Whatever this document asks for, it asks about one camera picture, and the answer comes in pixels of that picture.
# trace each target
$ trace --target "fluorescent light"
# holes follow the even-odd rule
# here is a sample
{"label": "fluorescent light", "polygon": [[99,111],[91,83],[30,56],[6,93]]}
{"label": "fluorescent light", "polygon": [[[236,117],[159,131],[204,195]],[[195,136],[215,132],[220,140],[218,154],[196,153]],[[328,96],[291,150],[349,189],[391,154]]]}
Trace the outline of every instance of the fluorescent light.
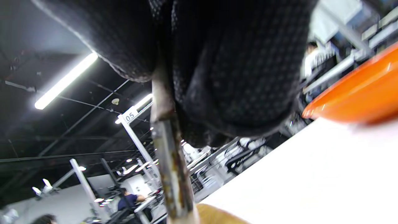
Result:
{"label": "fluorescent light", "polygon": [[41,190],[39,190],[37,187],[32,187],[32,189],[36,192],[37,195],[41,194]]}
{"label": "fluorescent light", "polygon": [[45,184],[47,187],[52,187],[51,184],[50,184],[50,182],[49,182],[47,179],[43,179],[43,182],[44,182],[44,184]]}
{"label": "fluorescent light", "polygon": [[142,107],[151,98],[152,98],[152,93],[148,94],[146,97],[144,97],[142,100],[140,100],[136,105],[134,105],[134,108],[137,109],[139,107]]}
{"label": "fluorescent light", "polygon": [[[148,94],[146,97],[144,97],[142,100],[140,100],[136,105],[130,107],[125,114],[128,113],[133,113],[134,116],[136,116],[138,114],[137,108],[142,107],[146,102],[148,102],[150,99],[152,98],[152,93]],[[115,121],[115,124],[120,124],[121,121],[119,119],[117,119]]]}
{"label": "fluorescent light", "polygon": [[74,67],[65,77],[57,82],[47,93],[45,93],[35,103],[35,108],[42,110],[51,103],[66,87],[68,87],[79,75],[81,75],[98,58],[96,53],[89,54],[76,67]]}
{"label": "fluorescent light", "polygon": [[123,171],[123,174],[129,174],[131,171],[133,171],[136,167],[138,166],[138,164],[135,164],[134,166],[128,168],[128,170]]}
{"label": "fluorescent light", "polygon": [[148,165],[150,162],[144,163],[140,168],[138,168],[135,172],[140,172],[143,168],[145,168],[146,165]]}

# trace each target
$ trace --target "navy shirt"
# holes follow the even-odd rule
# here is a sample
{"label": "navy shirt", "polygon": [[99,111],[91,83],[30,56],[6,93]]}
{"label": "navy shirt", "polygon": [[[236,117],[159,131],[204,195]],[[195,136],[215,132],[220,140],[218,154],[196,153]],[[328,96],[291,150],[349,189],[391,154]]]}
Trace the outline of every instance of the navy shirt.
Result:
{"label": "navy shirt", "polygon": [[[127,195],[125,198],[129,201],[130,206],[134,206],[135,202],[137,201],[138,196],[136,195]],[[117,204],[117,210],[121,211],[127,207],[126,201],[123,197],[120,199],[119,203]]]}

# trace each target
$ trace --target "black ceiling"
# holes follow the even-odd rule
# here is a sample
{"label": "black ceiling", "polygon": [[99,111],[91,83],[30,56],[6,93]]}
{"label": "black ceiling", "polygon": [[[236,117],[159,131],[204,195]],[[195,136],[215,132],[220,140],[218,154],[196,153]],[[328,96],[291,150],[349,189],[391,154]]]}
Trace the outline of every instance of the black ceiling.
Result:
{"label": "black ceiling", "polygon": [[[89,177],[104,174],[100,158],[114,169],[141,157],[115,120],[150,93],[151,86],[126,82],[100,59],[61,98],[44,110],[34,107],[41,91],[89,52],[30,1],[0,2],[0,195],[6,203],[33,197],[31,187],[42,186],[43,178],[54,183],[71,169],[71,158],[88,168]],[[111,103],[115,98],[119,105]],[[154,155],[149,111],[131,126]],[[63,186],[77,183],[71,177]]]}

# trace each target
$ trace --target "wooden surface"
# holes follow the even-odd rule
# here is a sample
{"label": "wooden surface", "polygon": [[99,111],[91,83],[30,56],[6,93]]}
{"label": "wooden surface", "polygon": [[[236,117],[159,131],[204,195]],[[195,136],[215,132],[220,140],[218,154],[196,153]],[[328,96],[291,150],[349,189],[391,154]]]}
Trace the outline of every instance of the wooden surface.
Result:
{"label": "wooden surface", "polygon": [[201,224],[248,224],[248,222],[208,204],[198,204],[196,207]]}

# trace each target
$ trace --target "metal rod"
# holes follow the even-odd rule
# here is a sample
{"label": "metal rod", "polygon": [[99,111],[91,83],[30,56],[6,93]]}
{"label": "metal rod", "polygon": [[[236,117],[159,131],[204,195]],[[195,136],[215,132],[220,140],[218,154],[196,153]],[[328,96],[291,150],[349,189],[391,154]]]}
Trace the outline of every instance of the metal rod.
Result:
{"label": "metal rod", "polygon": [[[140,116],[142,113],[144,113],[147,109],[149,109],[152,106],[152,104],[153,104],[153,102],[149,103],[145,108],[143,108],[135,117],[133,117],[131,119],[130,123],[133,120],[137,119],[137,117]],[[140,139],[137,137],[135,132],[131,129],[130,125],[125,121],[125,119],[123,118],[123,115],[119,115],[118,118],[119,118],[119,121],[122,123],[123,127],[126,129],[130,138],[133,140],[134,144],[137,146],[138,150],[144,157],[145,161],[153,164],[152,157],[149,155],[148,151],[146,150],[144,145],[141,143]],[[154,173],[159,177],[160,173],[159,173],[158,168],[156,166],[152,166],[151,168],[153,169]]]}
{"label": "metal rod", "polygon": [[[119,90],[122,86],[124,86],[126,83],[128,83],[129,80],[126,80],[123,84],[121,84],[119,87],[117,87],[115,89],[115,91]],[[102,104],[103,102],[105,102],[105,100],[107,100],[110,96],[112,96],[113,93],[109,94],[107,97],[105,97],[101,102],[99,102],[97,104],[97,106],[99,106],[100,104]],[[89,112],[87,112],[84,116],[82,116],[78,121],[75,122],[75,124],[73,124],[68,130],[66,130],[61,136],[65,137],[68,133],[70,133],[72,131],[72,129],[74,129],[78,124],[80,124],[88,115],[90,115],[93,111],[95,110],[95,108],[92,108]],[[38,156],[43,156],[44,154],[46,154],[50,149],[52,149],[57,143],[59,143],[59,140],[55,140],[53,143],[51,143],[49,146],[47,146],[44,150],[42,150],[41,153],[39,153]],[[8,182],[6,182],[0,189],[0,195],[9,187],[11,187],[16,181],[19,181],[22,177],[24,177],[24,173],[20,172],[17,173],[16,175],[14,175],[14,177],[9,180]],[[25,178],[24,180],[28,180],[29,178],[31,178],[34,175],[34,173],[30,172],[28,173],[28,177]]]}
{"label": "metal rod", "polygon": [[[104,136],[22,136],[18,138],[11,138],[10,140],[14,141],[54,141],[54,140],[126,140],[129,138],[125,137],[104,137]],[[0,139],[0,142],[9,142],[8,138]]]}
{"label": "metal rod", "polygon": [[[115,91],[119,90],[122,86],[124,86],[126,83],[128,83],[129,80],[126,80],[122,85],[120,85],[118,88],[116,88]],[[107,97],[105,97],[103,100],[101,100],[101,102],[99,102],[97,104],[97,106],[101,105],[103,102],[105,102],[105,100],[107,100],[109,97],[111,97],[113,95],[113,93],[110,93]],[[80,124],[80,122],[82,122],[88,115],[90,115],[96,108],[92,108],[89,112],[87,112],[84,116],[82,116],[78,121],[76,121],[76,123],[74,123],[68,130],[66,130],[61,137],[66,136],[69,132],[71,132],[78,124]],[[40,154],[39,156],[43,156],[44,154],[46,154],[51,148],[53,148],[57,143],[59,142],[59,140],[55,140],[53,143],[51,143],[49,146],[47,146]]]}
{"label": "metal rod", "polygon": [[69,177],[75,174],[75,171],[71,169],[69,172],[67,172],[63,177],[61,177],[57,182],[53,184],[53,188],[59,187],[63,182],[65,182]]}
{"label": "metal rod", "polygon": [[152,74],[152,138],[159,159],[160,177],[169,224],[198,224],[193,190],[181,146],[181,132],[172,90],[162,57]]}
{"label": "metal rod", "polygon": [[361,35],[359,35],[354,30],[348,28],[333,12],[331,12],[322,1],[319,2],[318,7],[322,10],[333,22],[338,26],[340,33],[348,39],[357,49],[363,50],[368,56],[373,56],[375,53],[369,47],[369,44],[362,40]]}
{"label": "metal rod", "polygon": [[[44,92],[44,91],[36,90],[36,89],[34,89],[34,87],[25,87],[25,86],[23,86],[23,85],[16,84],[16,83],[12,83],[12,82],[9,82],[9,81],[5,81],[5,84],[7,84],[7,85],[9,85],[9,86],[13,86],[13,87],[16,87],[16,88],[20,88],[20,89],[26,90],[26,91],[28,91],[28,92],[46,93],[46,92]],[[58,95],[58,96],[56,96],[56,97],[57,97],[57,98],[60,98],[60,99],[69,100],[69,101],[72,101],[72,102],[84,104],[84,105],[87,105],[87,106],[92,106],[92,107],[95,107],[95,108],[98,108],[98,109],[107,110],[107,111],[109,111],[109,112],[114,112],[114,113],[116,113],[116,114],[121,114],[120,112],[117,112],[117,111],[114,111],[114,110],[106,109],[106,108],[103,108],[103,107],[98,106],[98,105],[89,104],[89,103],[86,103],[86,102],[83,102],[83,101],[74,100],[74,99],[67,98],[67,97],[64,97],[64,96],[59,96],[59,95]]]}
{"label": "metal rod", "polygon": [[79,169],[79,165],[77,164],[75,159],[70,160],[70,164],[73,167],[73,170],[75,171],[77,178],[79,179],[80,183],[82,184],[82,187],[84,191],[86,192],[88,198],[93,202],[94,205],[94,210],[99,214],[101,218],[101,222],[105,223],[106,221],[109,220],[109,215],[105,212],[105,210],[101,209],[98,203],[94,202],[96,200],[96,197],[90,187],[90,185],[87,182],[87,179],[84,177],[83,172]]}
{"label": "metal rod", "polygon": [[109,167],[108,163],[106,162],[106,160],[105,160],[104,158],[101,159],[101,163],[102,163],[103,167],[105,168],[106,172],[109,174],[109,176],[111,176],[111,179],[112,179],[112,181],[113,181],[113,184],[115,185],[115,187],[116,187],[116,189],[119,191],[119,193],[120,193],[122,199],[123,199],[123,200],[125,201],[125,203],[126,203],[126,207],[127,207],[129,210],[132,210],[132,209],[133,209],[133,205],[130,204],[129,200],[127,200],[127,198],[125,197],[125,195],[124,195],[123,192],[121,191],[121,189],[120,189],[120,184],[119,184],[119,182],[117,181],[115,175],[113,174],[112,169]]}
{"label": "metal rod", "polygon": [[65,157],[82,157],[90,155],[104,155],[104,154],[115,154],[115,153],[127,153],[136,150],[126,150],[126,151],[107,151],[107,152],[93,152],[93,153],[79,153],[79,154],[69,154],[69,155],[50,155],[50,156],[37,156],[37,157],[22,157],[22,158],[11,158],[11,159],[0,159],[0,163],[11,163],[11,162],[21,162],[30,160],[40,160],[40,159],[56,159]]}
{"label": "metal rod", "polygon": [[[144,165],[144,163],[141,161],[141,159],[137,159],[137,162],[138,162],[138,165],[140,165],[140,166]],[[159,189],[159,184],[158,184],[158,182],[156,181],[156,178],[155,178],[154,176],[152,176],[152,174],[149,173],[148,170],[147,170],[146,168],[142,169],[142,171],[144,171],[145,175],[148,176],[149,180],[151,181],[151,183],[152,183],[152,185],[155,187],[155,189]]]}

